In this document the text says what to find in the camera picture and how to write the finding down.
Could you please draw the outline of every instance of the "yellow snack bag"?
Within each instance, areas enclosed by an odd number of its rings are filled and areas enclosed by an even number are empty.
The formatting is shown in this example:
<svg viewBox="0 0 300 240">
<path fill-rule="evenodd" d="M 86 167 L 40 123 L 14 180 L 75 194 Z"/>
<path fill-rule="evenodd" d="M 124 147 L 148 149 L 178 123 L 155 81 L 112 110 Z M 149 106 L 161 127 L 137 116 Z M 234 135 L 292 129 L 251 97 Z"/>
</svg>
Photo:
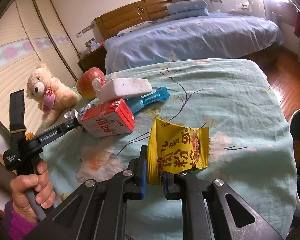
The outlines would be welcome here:
<svg viewBox="0 0 300 240">
<path fill-rule="evenodd" d="M 163 171 L 179 174 L 208 166 L 209 127 L 191 128 L 156 118 L 147 152 L 147 181 L 160 185 Z"/>
</svg>

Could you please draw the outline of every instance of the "red apple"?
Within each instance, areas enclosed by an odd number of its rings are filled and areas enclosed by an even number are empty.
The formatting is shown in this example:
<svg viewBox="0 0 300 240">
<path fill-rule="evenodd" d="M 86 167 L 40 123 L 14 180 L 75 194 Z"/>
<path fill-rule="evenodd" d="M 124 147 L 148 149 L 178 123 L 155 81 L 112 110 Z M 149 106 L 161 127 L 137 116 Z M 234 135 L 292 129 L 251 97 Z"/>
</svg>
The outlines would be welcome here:
<svg viewBox="0 0 300 240">
<path fill-rule="evenodd" d="M 97 67 L 90 68 L 87 70 L 77 81 L 77 91 L 79 94 L 89 100 L 93 100 L 96 98 L 96 93 L 92 87 L 92 81 L 95 78 L 101 78 L 101 80 L 105 80 L 104 73 Z"/>
</svg>

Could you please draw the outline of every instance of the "bed sheet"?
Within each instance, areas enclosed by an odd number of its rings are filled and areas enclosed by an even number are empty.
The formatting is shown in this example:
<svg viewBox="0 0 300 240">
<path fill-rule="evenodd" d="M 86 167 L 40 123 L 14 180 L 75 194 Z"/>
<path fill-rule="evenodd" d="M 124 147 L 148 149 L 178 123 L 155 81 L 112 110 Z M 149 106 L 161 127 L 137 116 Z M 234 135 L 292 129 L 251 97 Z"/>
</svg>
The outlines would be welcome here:
<svg viewBox="0 0 300 240">
<path fill-rule="evenodd" d="M 196 58 L 240 58 L 283 37 L 268 20 L 226 13 L 159 23 L 105 41 L 106 73 L 167 61 Z"/>
<path fill-rule="evenodd" d="M 41 157 L 58 200 L 86 179 L 102 181 L 126 169 L 147 145 L 159 117 L 184 126 L 208 126 L 209 163 L 196 175 L 226 181 L 285 238 L 296 205 L 293 139 L 260 68 L 249 60 L 197 59 L 129 69 L 106 79 L 127 77 L 146 78 L 154 89 L 166 86 L 169 100 L 135 114 L 131 134 L 93 138 L 74 129 L 45 146 Z M 75 108 L 86 103 L 81 99 Z M 135 240 L 183 239 L 181 201 L 167 201 L 160 186 L 147 185 L 144 200 L 128 201 L 126 234 Z"/>
</svg>

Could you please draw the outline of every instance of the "nightstand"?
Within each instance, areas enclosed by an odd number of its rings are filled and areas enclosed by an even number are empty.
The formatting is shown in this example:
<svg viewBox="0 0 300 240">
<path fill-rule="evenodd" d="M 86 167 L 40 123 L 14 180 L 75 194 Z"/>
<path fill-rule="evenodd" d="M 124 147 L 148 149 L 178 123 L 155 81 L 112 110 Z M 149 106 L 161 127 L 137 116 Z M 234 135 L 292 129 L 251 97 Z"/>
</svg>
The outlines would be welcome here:
<svg viewBox="0 0 300 240">
<path fill-rule="evenodd" d="M 84 56 L 79 62 L 78 65 L 81 68 L 82 72 L 85 73 L 88 69 L 92 67 L 97 67 L 103 71 L 106 75 L 105 59 L 106 59 L 106 49 L 104 46 L 96 49 L 91 52 L 89 55 Z"/>
</svg>

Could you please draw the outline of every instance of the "red and white carton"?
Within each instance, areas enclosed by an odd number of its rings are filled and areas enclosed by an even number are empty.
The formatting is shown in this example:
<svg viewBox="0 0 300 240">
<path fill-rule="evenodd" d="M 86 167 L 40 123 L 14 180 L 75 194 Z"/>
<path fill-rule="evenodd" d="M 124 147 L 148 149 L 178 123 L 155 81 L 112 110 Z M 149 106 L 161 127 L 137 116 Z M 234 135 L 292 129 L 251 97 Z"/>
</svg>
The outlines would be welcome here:
<svg viewBox="0 0 300 240">
<path fill-rule="evenodd" d="M 134 117 L 122 98 L 86 110 L 80 124 L 94 137 L 130 133 Z"/>
</svg>

